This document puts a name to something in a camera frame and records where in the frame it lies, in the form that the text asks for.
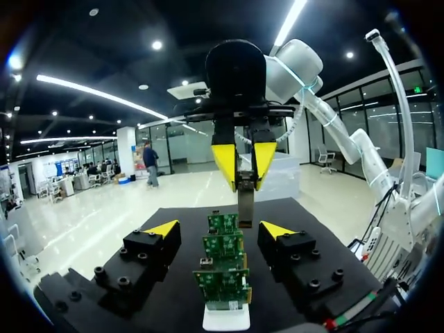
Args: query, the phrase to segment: fluorescent light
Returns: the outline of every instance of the fluorescent light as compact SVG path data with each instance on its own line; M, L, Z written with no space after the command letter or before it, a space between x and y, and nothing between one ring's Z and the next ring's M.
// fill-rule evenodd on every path
M418 97L418 96L427 96L427 94L408 95L407 98L410 99L411 97Z
M105 99L109 99L111 101L129 106L130 108L133 108L133 109L145 112L145 113L149 113L149 114L153 115L154 117L157 117L157 118L160 118L163 120L168 119L167 116L164 116L163 114L160 114L156 111L152 111L152 110L145 108L141 105L138 105L136 103L127 101L125 99L121 99L120 97L116 97L116 96L107 94L105 92L101 92L101 91L86 87L84 85L78 85L76 83L72 83L72 82L65 81L65 80L60 80L59 78L52 78L50 76L45 76L45 75L37 75L37 80L42 81L42 82L46 82L46 83L53 83L54 85L61 85L63 87L72 88L75 90L79 90L81 92L87 92L88 94L93 94L93 95L96 95L99 97L103 97Z
M18 155L18 156L16 156L16 158L24 157L24 156L29 156L29 155L35 155L35 154L41 154L41 153L49 153L49 151L37 151L37 152L35 152L35 153L29 153L29 154Z
M162 48L162 42L159 40L154 41L154 43L152 43L151 45L153 47L153 49L160 50Z
M20 141L20 143L36 144L39 142L52 142L52 141L115 140L115 139L117 139L117 137L45 137L44 139L24 140Z
M307 0L295 0L294 4L292 5L289 14L287 15L287 18L284 21L284 24L282 25L279 34L276 37L275 45L276 46L282 46L284 44L284 41L287 38L287 35L290 32L291 27L294 25L294 22L298 18L300 12L304 8L305 4L307 3Z
M98 8L93 8L89 11L89 15L90 16L96 16L99 13L99 9Z
M16 55L12 55L9 57L8 64L12 69L15 69L16 71L22 69L23 67L22 60Z
M344 109L341 109L341 111L346 111L346 110L350 110L350 109L354 109L354 108L359 108L359 107L361 107L361 106L370 106L370 105L374 105L374 104L378 104L379 102L373 102L373 103L369 103L369 104L359 104L359 105L354 105L354 106L350 106L350 107L348 107L348 108L344 108Z

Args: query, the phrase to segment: dark jacket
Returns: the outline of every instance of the dark jacket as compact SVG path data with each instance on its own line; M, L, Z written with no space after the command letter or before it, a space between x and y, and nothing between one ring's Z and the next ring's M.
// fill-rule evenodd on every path
M155 166L155 161L158 158L159 156L157 156L157 153L153 149L149 147L144 149L144 164L146 168Z

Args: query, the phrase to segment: jeans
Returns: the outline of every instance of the jeans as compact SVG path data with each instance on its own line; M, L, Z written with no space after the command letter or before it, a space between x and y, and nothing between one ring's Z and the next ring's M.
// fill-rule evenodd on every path
M148 185L153 185L154 187L159 186L159 182L157 181L157 168L155 165L149 166L146 170L148 171Z

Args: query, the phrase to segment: green circuit board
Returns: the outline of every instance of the green circuit board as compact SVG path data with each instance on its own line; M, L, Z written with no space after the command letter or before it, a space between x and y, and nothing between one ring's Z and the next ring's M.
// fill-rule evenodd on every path
M239 226L238 214L219 214L219 211L214 211L213 214L208 215L208 228L217 234L231 234L238 230Z
M238 229L237 214L208 216L208 234L203 236L205 257L194 277L210 310L236 310L250 303L250 271L244 252L244 234Z

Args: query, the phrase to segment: white column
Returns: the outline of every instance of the white column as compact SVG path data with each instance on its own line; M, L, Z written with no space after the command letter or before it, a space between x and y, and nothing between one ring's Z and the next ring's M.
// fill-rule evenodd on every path
M298 125L294 131L289 135L289 154L299 159L299 164L310 162L310 149L308 144L308 130L307 119L305 118L304 110L299 119ZM286 117L287 128L293 125L293 118Z
M134 127L123 127L117 130L117 148L119 149L120 168L126 177L135 174L133 152L131 147L136 145L136 130Z

